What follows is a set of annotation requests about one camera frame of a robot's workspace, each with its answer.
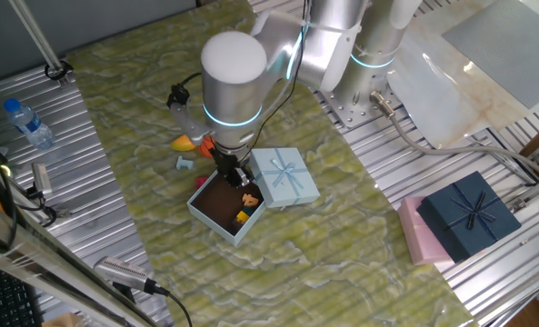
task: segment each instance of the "plastic bottle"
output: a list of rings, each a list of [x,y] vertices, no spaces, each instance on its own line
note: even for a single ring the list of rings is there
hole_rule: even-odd
[[[33,108],[21,104],[16,99],[5,101],[5,109],[9,122],[37,149],[48,149],[53,145],[53,133],[47,125],[41,123]]]

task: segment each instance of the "green marble tablecloth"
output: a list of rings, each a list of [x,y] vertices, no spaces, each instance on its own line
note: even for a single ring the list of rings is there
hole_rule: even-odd
[[[238,248],[188,212],[195,178],[215,166],[170,149],[182,132],[165,105],[169,86],[200,71],[209,37],[248,32],[254,20],[245,0],[222,0],[68,56],[156,280],[195,326],[474,324],[432,265],[411,264],[396,212],[302,86],[259,146],[298,147],[322,196],[267,210]],[[187,87],[202,101],[199,79]],[[176,171],[178,155],[195,169]]]

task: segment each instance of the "navy blue gift box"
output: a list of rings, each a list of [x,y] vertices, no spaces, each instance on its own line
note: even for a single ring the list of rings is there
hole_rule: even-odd
[[[522,227],[478,172],[427,196],[416,211],[456,263]]]

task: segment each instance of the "clear plastic sheet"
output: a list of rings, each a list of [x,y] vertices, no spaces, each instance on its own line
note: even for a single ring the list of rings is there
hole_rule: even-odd
[[[493,0],[452,3],[415,18],[388,74],[394,93],[435,148],[485,127],[505,128],[529,110],[442,38]]]

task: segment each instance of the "metal pole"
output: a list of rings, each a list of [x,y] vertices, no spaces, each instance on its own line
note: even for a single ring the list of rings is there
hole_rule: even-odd
[[[110,326],[156,326],[48,231],[31,219],[17,218],[12,250],[0,253],[1,270]],[[0,211],[0,243],[7,242],[10,225],[11,219]]]
[[[26,31],[33,38],[33,41],[35,42],[36,46],[39,48],[41,55],[43,55],[43,58],[45,59],[45,61],[47,61],[47,64],[49,65],[50,70],[51,70],[49,75],[57,75],[63,72],[64,70],[63,64],[61,64],[61,61],[59,60],[59,58],[53,51],[53,48],[47,42],[45,35],[41,31],[41,28],[39,28],[39,24],[36,23],[36,20],[33,17],[33,14],[31,14],[31,10],[29,10],[29,7],[26,5],[25,1],[24,0],[8,0],[8,1],[10,2],[11,6],[15,10],[18,17],[21,19],[21,22],[23,22],[23,25],[25,26]],[[59,79],[58,82],[61,86],[66,86],[71,83],[67,75]]]

